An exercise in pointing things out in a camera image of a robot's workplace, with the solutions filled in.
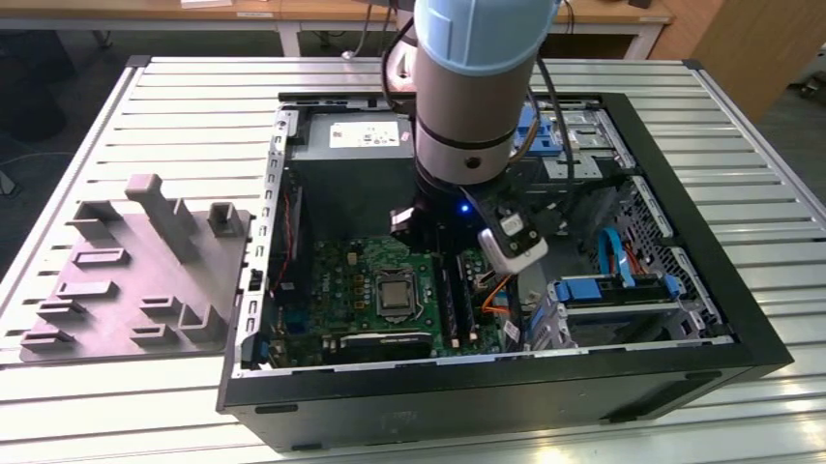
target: white label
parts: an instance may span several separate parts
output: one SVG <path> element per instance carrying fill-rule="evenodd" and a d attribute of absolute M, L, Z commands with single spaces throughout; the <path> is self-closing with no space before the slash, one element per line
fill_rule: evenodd
<path fill-rule="evenodd" d="M 505 333 L 517 343 L 519 343 L 519 329 L 511 321 L 505 321 Z"/>
<path fill-rule="evenodd" d="M 501 224 L 502 230 L 509 237 L 513 237 L 526 227 L 526 225 L 522 223 L 522 218 L 519 217 L 519 215 L 506 217 L 502 220 Z"/>
<path fill-rule="evenodd" d="M 335 123 L 331 126 L 331 148 L 398 147 L 399 123 Z"/>
<path fill-rule="evenodd" d="M 259 12 L 250 12 L 250 13 L 237 13 L 238 17 L 274 17 L 273 13 L 259 13 Z"/>

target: wooden desk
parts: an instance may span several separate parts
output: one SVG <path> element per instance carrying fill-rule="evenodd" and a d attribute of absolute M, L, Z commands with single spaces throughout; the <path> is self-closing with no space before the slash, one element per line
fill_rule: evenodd
<path fill-rule="evenodd" d="M 2 0 L 0 17 L 20 19 L 239 19 L 279 18 L 281 0 L 237 0 L 231 7 L 183 9 L 179 0 Z M 259 13 L 245 16 L 243 13 Z"/>
<path fill-rule="evenodd" d="M 674 19 L 674 15 L 661 0 L 654 0 L 652 7 L 646 10 L 632 7 L 625 0 L 570 0 L 570 3 L 575 18 L 575 34 L 633 36 L 625 59 L 645 60 L 649 58 L 662 27 Z M 285 49 L 293 44 L 298 45 L 298 38 L 287 36 L 287 29 L 295 34 L 301 31 L 359 30 L 366 12 L 367 5 L 355 1 L 282 0 L 279 31 L 282 31 Z M 374 8 L 371 29 L 381 28 L 385 14 L 383 8 Z M 551 32 L 565 33 L 567 22 L 569 9 L 563 6 Z"/>
<path fill-rule="evenodd" d="M 642 10 L 624 1 L 570 0 L 575 34 L 634 37 L 626 59 L 646 59 L 673 15 L 662 0 Z M 361 30 L 367 5 L 347 0 L 237 0 L 233 7 L 184 10 L 179 0 L 0 0 L 0 29 L 269 30 L 279 32 L 286 56 L 299 56 L 301 31 Z M 371 30 L 386 10 L 374 8 Z M 567 8 L 551 31 L 565 33 Z"/>

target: table leg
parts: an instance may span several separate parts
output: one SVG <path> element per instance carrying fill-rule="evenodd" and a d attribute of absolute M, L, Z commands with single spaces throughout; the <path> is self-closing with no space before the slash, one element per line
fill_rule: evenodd
<path fill-rule="evenodd" d="M 646 60 L 649 54 L 657 43 L 660 32 L 662 31 L 662 24 L 642 24 L 640 32 L 632 40 L 629 45 L 629 51 L 625 53 L 626 60 Z"/>
<path fill-rule="evenodd" d="M 298 44 L 298 22 L 279 22 L 279 35 L 282 36 L 282 48 L 285 56 L 301 56 L 301 45 Z"/>
<path fill-rule="evenodd" d="M 99 43 L 100 49 L 106 49 L 112 46 L 112 40 L 110 39 L 111 34 L 112 33 L 110 31 L 92 31 L 95 42 Z"/>

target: red cable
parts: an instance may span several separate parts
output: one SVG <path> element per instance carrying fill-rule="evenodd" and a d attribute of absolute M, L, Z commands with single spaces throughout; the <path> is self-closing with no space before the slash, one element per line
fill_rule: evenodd
<path fill-rule="evenodd" d="M 287 196 L 287 192 L 285 192 L 285 225 L 287 226 L 287 258 L 285 259 L 285 265 L 282 266 L 279 278 L 275 280 L 275 284 L 273 285 L 274 292 L 279 288 L 279 284 L 285 278 L 285 273 L 287 272 L 287 265 L 294 257 L 294 229 L 290 225 L 290 197 Z"/>

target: white table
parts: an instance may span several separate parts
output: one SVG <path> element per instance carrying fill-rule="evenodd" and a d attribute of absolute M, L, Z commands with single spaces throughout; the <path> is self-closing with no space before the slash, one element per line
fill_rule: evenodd
<path fill-rule="evenodd" d="M 562 92 L 629 96 L 797 362 L 656 421 L 301 457 L 459 464 L 822 459 L 824 207 L 705 72 L 678 62 L 549 64 Z M 290 457 L 215 412 L 222 357 L 55 367 L 19 365 L 18 358 L 35 302 L 56 284 L 52 272 L 78 237 L 63 225 L 76 202 L 120 198 L 130 174 L 156 172 L 164 194 L 186 198 L 190 210 L 226 199 L 255 211 L 279 93 L 315 90 L 377 91 L 377 61 L 155 58 L 124 70 L 0 284 L 0 363 L 11 364 L 0 370 L 0 463 Z M 126 201 L 116 206 L 135 209 Z"/>

